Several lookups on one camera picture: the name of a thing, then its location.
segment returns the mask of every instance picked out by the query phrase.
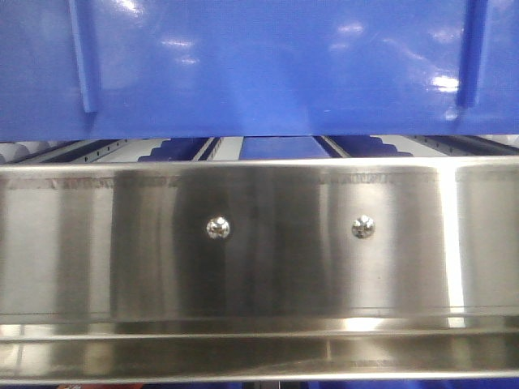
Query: stainless steel panel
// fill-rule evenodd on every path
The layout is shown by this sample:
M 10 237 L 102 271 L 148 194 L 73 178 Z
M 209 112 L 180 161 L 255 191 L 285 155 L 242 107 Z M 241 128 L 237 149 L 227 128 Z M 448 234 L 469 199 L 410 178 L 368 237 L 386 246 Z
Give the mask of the stainless steel panel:
M 516 157 L 1 168 L 0 375 L 516 375 L 518 194 Z

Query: blue surface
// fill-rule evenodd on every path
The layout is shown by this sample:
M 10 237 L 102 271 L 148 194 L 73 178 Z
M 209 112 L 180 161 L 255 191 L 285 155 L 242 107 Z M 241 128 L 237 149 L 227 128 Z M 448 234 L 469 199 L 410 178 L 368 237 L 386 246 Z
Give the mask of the blue surface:
M 143 389 L 242 389 L 242 383 L 157 383 Z
M 2 0 L 0 140 L 519 130 L 516 0 Z
M 311 136 L 245 138 L 240 160 L 289 160 L 329 158 L 330 155 Z
M 307 389 L 516 389 L 517 378 L 309 382 Z

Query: stainless steel edge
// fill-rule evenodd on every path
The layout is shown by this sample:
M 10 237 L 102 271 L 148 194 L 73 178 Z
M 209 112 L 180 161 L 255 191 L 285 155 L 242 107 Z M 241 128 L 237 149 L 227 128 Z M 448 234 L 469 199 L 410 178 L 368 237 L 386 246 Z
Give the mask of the stainless steel edge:
M 514 156 L 1 167 L 0 381 L 519 375 L 518 195 Z

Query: brushed metal strip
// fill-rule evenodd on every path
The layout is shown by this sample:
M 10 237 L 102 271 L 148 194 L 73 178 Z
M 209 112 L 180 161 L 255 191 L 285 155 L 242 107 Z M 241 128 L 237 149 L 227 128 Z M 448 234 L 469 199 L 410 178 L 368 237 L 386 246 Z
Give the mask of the brushed metal strip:
M 515 156 L 1 167 L 0 381 L 518 375 L 518 194 Z

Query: screw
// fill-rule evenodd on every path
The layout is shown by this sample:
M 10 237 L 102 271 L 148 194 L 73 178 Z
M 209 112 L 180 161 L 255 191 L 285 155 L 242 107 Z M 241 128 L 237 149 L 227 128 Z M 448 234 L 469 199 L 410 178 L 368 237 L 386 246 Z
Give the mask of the screw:
M 351 232 L 359 239 L 370 237 L 375 232 L 375 222 L 369 216 L 362 215 L 354 221 Z
M 205 230 L 211 239 L 226 239 L 230 234 L 229 221 L 223 216 L 212 218 Z

